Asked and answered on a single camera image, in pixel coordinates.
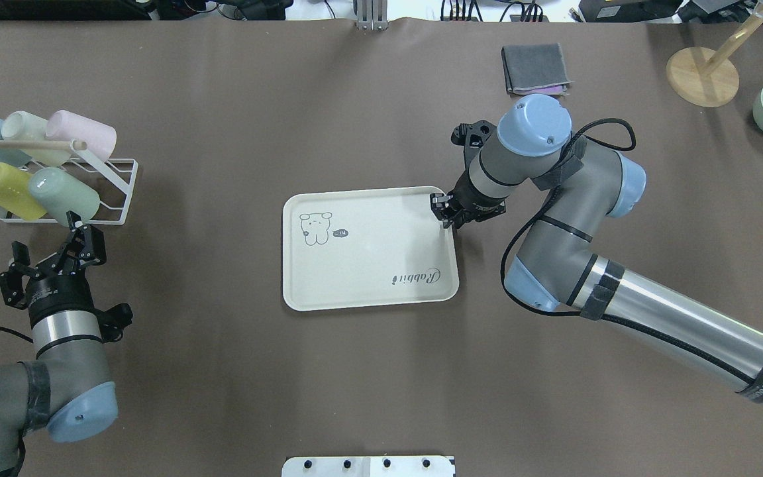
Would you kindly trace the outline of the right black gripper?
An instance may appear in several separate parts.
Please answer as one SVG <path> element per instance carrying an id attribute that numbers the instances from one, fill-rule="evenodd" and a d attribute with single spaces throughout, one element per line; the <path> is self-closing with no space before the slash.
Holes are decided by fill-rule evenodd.
<path id="1" fill-rule="evenodd" d="M 430 208 L 440 212 L 445 229 L 458 230 L 470 221 L 485 221 L 505 214 L 505 200 L 490 198 L 479 192 L 465 171 L 451 194 L 431 193 Z"/>

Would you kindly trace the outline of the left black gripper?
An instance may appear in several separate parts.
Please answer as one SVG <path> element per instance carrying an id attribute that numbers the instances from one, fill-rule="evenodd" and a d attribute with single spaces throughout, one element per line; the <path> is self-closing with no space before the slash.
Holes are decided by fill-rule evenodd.
<path id="1" fill-rule="evenodd" d="M 5 305 L 27 308 L 31 325 L 61 311 L 94 310 L 84 269 L 107 262 L 104 235 L 94 225 L 85 224 L 75 211 L 68 211 L 66 217 L 70 228 L 67 245 L 32 267 L 27 245 L 13 241 L 13 259 L 0 274 Z M 29 279 L 25 287 L 24 278 Z"/>

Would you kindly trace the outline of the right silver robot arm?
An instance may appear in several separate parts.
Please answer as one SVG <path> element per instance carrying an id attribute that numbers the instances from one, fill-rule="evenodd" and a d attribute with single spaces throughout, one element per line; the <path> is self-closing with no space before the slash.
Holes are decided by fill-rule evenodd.
<path id="1" fill-rule="evenodd" d="M 644 168 L 628 121 L 606 117 L 574 128 L 554 97 L 519 99 L 494 124 L 454 128 L 464 171 L 430 208 L 445 229 L 506 212 L 506 200 L 532 182 L 547 192 L 501 257 L 506 296 L 546 317 L 612 323 L 717 375 L 742 398 L 763 405 L 763 332 L 591 250 L 607 217 L 623 217 L 642 198 Z"/>

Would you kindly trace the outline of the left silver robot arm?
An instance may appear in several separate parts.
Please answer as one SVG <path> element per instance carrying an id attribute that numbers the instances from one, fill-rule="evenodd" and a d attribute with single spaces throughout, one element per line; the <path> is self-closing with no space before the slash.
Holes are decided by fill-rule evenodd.
<path id="1" fill-rule="evenodd" d="M 60 249 L 36 266 L 25 244 L 0 274 L 6 305 L 27 310 L 33 360 L 0 365 L 0 476 L 15 476 L 25 435 L 46 429 L 55 442 L 94 437 L 118 416 L 115 384 L 103 345 L 122 338 L 130 305 L 96 308 L 85 269 L 106 262 L 103 233 L 75 212 Z"/>

